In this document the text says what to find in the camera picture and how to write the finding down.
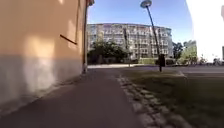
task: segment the facade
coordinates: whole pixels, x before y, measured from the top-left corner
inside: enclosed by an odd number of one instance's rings
[[[132,59],[154,58],[157,56],[156,42],[152,26],[140,24],[88,24],[88,49],[96,41],[113,41],[117,45],[126,48],[123,29],[127,30],[128,48],[132,53]],[[155,27],[159,42],[160,53],[166,57],[173,56],[171,29]]]
[[[86,13],[93,0],[0,3],[0,109],[82,73]]]
[[[186,0],[192,18],[198,58],[222,59],[224,46],[224,0]]]

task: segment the blue sky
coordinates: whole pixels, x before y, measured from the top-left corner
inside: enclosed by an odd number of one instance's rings
[[[95,0],[88,23],[136,23],[151,25],[142,0]],[[150,11],[156,26],[172,29],[173,41],[193,39],[191,16],[185,0],[152,0]]]

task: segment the sidewalk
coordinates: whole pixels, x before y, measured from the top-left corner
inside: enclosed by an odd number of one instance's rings
[[[114,74],[92,70],[74,85],[1,118],[0,128],[143,128]]]

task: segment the lamp post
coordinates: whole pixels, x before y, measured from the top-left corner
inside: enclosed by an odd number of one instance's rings
[[[158,40],[157,40],[157,36],[156,36],[155,26],[154,26],[154,23],[153,23],[153,20],[152,20],[152,16],[151,16],[151,13],[150,13],[150,10],[149,10],[149,7],[151,5],[152,5],[152,1],[151,0],[144,0],[141,3],[141,7],[147,9],[150,21],[152,23],[152,31],[153,31],[153,34],[154,34],[154,37],[155,37],[155,41],[156,41],[156,49],[157,49],[158,61],[160,61],[159,44],[158,44]],[[162,72],[162,66],[160,65],[160,62],[159,62],[159,71]]]

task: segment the grass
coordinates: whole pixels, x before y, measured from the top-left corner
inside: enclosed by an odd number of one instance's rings
[[[198,128],[224,128],[224,78],[177,77],[175,72],[124,74],[155,93],[171,111]]]

